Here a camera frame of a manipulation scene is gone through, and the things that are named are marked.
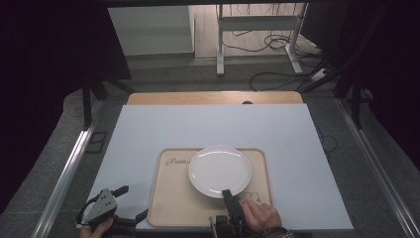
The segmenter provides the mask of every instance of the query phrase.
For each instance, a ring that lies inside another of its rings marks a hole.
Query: black curtain
[[[63,99],[81,88],[82,76],[131,76],[101,2],[3,1],[0,60],[2,212],[50,138]]]
[[[389,4],[359,71],[370,110],[420,170],[420,3]]]

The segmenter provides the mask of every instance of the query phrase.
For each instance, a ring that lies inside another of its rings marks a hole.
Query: wooden tray
[[[148,214],[151,225],[210,226],[210,216],[215,218],[227,214],[223,199],[202,194],[189,179],[189,162],[200,150],[167,149],[160,154]],[[263,152],[258,149],[238,150],[248,157],[253,170],[249,185],[238,196],[259,204],[271,204]]]

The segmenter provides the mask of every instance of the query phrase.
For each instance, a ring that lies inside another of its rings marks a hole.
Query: metal rail
[[[379,183],[379,186],[382,189],[386,199],[388,200],[389,205],[393,209],[396,218],[401,224],[402,229],[404,230],[407,237],[420,237],[419,228],[417,227],[410,211],[405,205],[404,200],[395,189],[395,186],[393,185],[389,176],[386,174],[385,169],[381,165],[379,158],[377,157],[373,148],[370,146],[370,143],[368,142],[368,139],[365,136],[363,130],[359,129],[353,122],[350,108],[346,102],[343,102],[343,100],[345,99],[336,99],[338,106],[341,109],[341,112],[350,130],[352,131],[353,136],[358,142],[359,147],[361,148],[373,175]]]
[[[95,129],[96,123],[99,118],[99,112],[102,109],[104,102],[96,101],[92,110],[92,124],[86,130],[82,131],[68,157],[67,163],[62,170],[61,176],[52,191],[49,202],[41,215],[40,220],[32,234],[32,238],[48,237],[53,227],[53,223],[58,215],[59,209],[61,208],[62,202],[68,192],[74,175],[77,171],[77,167],[80,164],[83,152],[86,149],[89,139]]]

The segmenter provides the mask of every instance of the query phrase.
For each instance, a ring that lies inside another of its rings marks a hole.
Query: plate rim
[[[196,179],[193,179],[192,174],[191,174],[192,173],[192,171],[191,171],[192,168],[191,167],[193,165],[193,161],[196,160],[196,158],[198,157],[198,155],[200,155],[203,151],[209,150],[211,148],[225,148],[225,149],[227,148],[229,150],[233,150],[233,151],[238,152],[241,155],[242,158],[245,158],[246,159],[247,168],[249,169],[249,172],[248,172],[249,175],[247,177],[247,182],[244,182],[243,187],[241,187],[238,192],[231,191],[232,195],[239,194],[241,191],[243,191],[250,184],[250,181],[251,181],[251,178],[252,178],[252,175],[253,175],[253,168],[251,166],[250,159],[244,153],[242,153],[240,150],[238,150],[238,149],[236,149],[234,147],[230,147],[230,146],[215,145],[215,146],[205,147],[205,148],[202,148],[199,152],[197,152],[192,157],[192,159],[190,160],[189,166],[188,166],[188,176],[189,176],[189,180],[191,181],[192,185],[194,186],[194,188],[196,190],[198,190],[199,192],[203,193],[204,195],[207,195],[207,196],[210,196],[210,197],[214,197],[214,198],[223,198],[223,195],[221,193],[208,192],[208,190],[206,190],[206,192],[202,191],[199,187],[196,186],[196,184],[195,184]]]

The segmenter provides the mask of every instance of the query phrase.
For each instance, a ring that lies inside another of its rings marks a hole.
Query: wall
[[[108,11],[125,56],[192,53],[188,6]]]

